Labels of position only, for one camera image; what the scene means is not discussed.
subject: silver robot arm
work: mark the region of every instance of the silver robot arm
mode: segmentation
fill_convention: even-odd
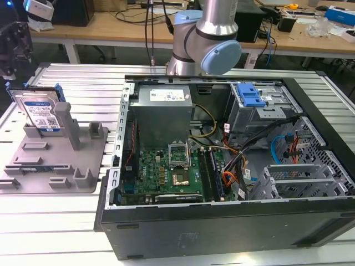
[[[179,12],[167,74],[221,75],[232,69],[241,55],[236,8],[237,0],[206,0],[203,12]]]

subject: wooden table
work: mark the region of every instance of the wooden table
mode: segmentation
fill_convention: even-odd
[[[300,7],[310,8],[308,0],[295,0]],[[355,9],[355,3],[320,1],[320,5]],[[125,12],[127,16],[144,13],[144,9]],[[130,20],[142,21],[145,14]],[[332,35],[330,38],[311,38],[306,33],[307,25],[295,23],[291,33],[279,32],[274,27],[272,36],[277,41],[276,54],[295,55],[302,57],[325,57],[355,59],[355,45],[342,38]],[[118,21],[113,14],[96,12],[87,27],[71,27],[55,25],[55,30],[32,32],[34,42],[61,43],[67,49],[71,63],[80,63],[75,45],[106,45],[111,47],[145,47],[144,26],[132,25]],[[241,43],[242,51],[248,53],[246,68],[254,68],[255,59],[265,46],[265,40],[258,39],[255,43]],[[173,37],[169,34],[165,23],[154,26],[154,45],[156,48],[172,49]]]

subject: workbench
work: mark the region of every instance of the workbench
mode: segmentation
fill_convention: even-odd
[[[109,128],[99,179],[111,151],[126,74],[163,75],[162,66],[51,64],[37,70],[30,85],[59,83],[79,125],[101,121]],[[313,71],[235,69],[235,77],[294,78],[326,119],[355,151],[355,106],[325,76]],[[25,116],[12,104],[0,118],[0,168],[24,136]],[[355,229],[321,248],[286,249],[196,257],[118,262],[105,233],[93,231],[100,182],[91,194],[0,196],[0,265],[354,265]]]
[[[300,7],[310,8],[308,0],[295,0]],[[355,3],[320,1],[321,5],[335,5],[338,7],[355,9]],[[144,9],[133,9],[125,12],[127,16],[140,14],[130,20],[144,20]],[[344,58],[355,59],[355,45],[346,40],[332,35],[330,38],[312,38],[307,35],[308,25],[295,23],[291,33],[279,32],[273,26],[272,36],[276,39],[278,55],[293,55],[299,57]],[[55,30],[34,32],[32,39],[36,43],[63,44],[67,50],[70,63],[80,63],[76,45],[103,45],[110,47],[145,47],[144,26],[132,25],[118,21],[114,13],[96,12],[87,27],[71,27],[55,25]],[[265,47],[265,41],[258,39],[255,43],[241,43],[242,52],[247,53],[245,68],[255,66],[257,56]],[[173,48],[173,36],[168,32],[165,23],[154,25],[154,46],[156,48]]]

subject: metal slotted table surface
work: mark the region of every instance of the metal slotted table surface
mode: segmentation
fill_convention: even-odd
[[[80,125],[102,121],[109,128],[100,179],[111,162],[114,130],[125,74],[161,74],[162,66],[51,64],[32,85],[59,83]],[[355,151],[354,105],[327,77],[310,71],[244,70],[228,75],[295,78]],[[25,117],[12,104],[0,119],[0,167],[24,136]],[[92,194],[0,196],[0,265],[355,265],[355,229],[324,247],[119,262],[104,233],[93,231],[100,183]]]

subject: white box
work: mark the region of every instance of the white box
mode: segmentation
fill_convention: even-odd
[[[355,36],[350,35],[348,32],[355,33],[355,29],[348,29],[345,32],[342,33],[340,37],[342,37],[344,40],[347,40],[350,43],[355,43]]]
[[[24,9],[37,17],[51,21],[54,8],[49,1],[25,0],[23,2]]]

